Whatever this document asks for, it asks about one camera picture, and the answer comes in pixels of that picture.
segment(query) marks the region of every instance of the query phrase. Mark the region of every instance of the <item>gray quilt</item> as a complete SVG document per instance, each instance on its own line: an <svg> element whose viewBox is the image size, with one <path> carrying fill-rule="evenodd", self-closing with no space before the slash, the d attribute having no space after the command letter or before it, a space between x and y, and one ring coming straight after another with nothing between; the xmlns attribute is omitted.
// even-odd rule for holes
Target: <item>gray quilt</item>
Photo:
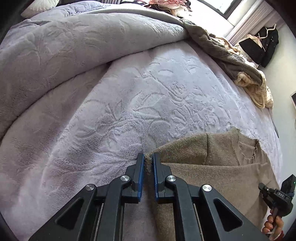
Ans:
<svg viewBox="0 0 296 241"><path fill-rule="evenodd" d="M0 209L20 240L86 184L123 174L138 152L194 133L234 126L259 139L280 182L268 110L183 41L180 20L120 11L96 1L54 8L0 46ZM125 240L155 238L146 198L127 207Z"/></svg>

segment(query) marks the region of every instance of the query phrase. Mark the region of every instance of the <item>window frame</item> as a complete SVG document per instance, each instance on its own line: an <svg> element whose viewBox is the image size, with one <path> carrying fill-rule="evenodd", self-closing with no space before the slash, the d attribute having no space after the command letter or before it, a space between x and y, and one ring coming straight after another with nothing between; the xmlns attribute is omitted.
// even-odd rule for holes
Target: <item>window frame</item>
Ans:
<svg viewBox="0 0 296 241"><path fill-rule="evenodd" d="M225 13L222 13L220 10L213 7L211 4L205 2L204 0L198 0L199 2L203 3L204 5L208 6L209 8L213 9L215 12L219 13L222 17L225 19L229 18L229 16L232 14L232 12L237 8L237 6L241 3L242 0L234 0L229 8L226 10Z"/></svg>

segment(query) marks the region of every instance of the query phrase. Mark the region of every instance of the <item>white hanger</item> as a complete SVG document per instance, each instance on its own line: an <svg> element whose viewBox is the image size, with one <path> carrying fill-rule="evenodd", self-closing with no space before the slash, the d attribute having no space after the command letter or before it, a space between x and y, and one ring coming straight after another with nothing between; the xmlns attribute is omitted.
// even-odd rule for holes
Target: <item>white hanger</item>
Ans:
<svg viewBox="0 0 296 241"><path fill-rule="evenodd" d="M275 30L275 29L276 29L276 24L274 25L273 28L266 28L266 36L265 36L265 37L260 37L260 34L258 34L259 39L265 39L265 38L267 38L267 36L268 36L268 31L269 31L269 30Z"/></svg>

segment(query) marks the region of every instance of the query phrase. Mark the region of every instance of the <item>silver screw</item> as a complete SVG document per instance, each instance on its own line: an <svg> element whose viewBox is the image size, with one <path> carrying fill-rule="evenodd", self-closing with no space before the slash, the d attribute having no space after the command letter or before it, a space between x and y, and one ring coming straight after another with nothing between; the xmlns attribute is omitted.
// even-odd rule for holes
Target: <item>silver screw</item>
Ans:
<svg viewBox="0 0 296 241"><path fill-rule="evenodd" d="M93 189L94 189L94 184L87 184L87 185L85 186L85 189L86 189L87 191L91 191L91 190L93 190Z"/></svg>
<svg viewBox="0 0 296 241"><path fill-rule="evenodd" d="M170 175L170 176L167 177L167 180L168 180L169 182L174 182L174 181L176 181L176 177L173 176L173 175Z"/></svg>
<svg viewBox="0 0 296 241"><path fill-rule="evenodd" d="M209 184L205 184L202 186L202 189L206 192L209 192L212 190L212 187Z"/></svg>
<svg viewBox="0 0 296 241"><path fill-rule="evenodd" d="M120 177L120 180L122 180L123 182L126 182L126 181L129 180L129 176L123 175L123 176Z"/></svg>

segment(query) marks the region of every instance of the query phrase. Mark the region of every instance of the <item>white pillow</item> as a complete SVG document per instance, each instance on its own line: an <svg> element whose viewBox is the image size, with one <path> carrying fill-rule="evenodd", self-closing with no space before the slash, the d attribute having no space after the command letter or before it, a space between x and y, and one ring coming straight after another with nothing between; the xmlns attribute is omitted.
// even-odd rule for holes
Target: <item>white pillow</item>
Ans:
<svg viewBox="0 0 296 241"><path fill-rule="evenodd" d="M23 18L31 18L38 13L45 12L57 6L59 0L35 0L31 5L23 11L21 16Z"/></svg>

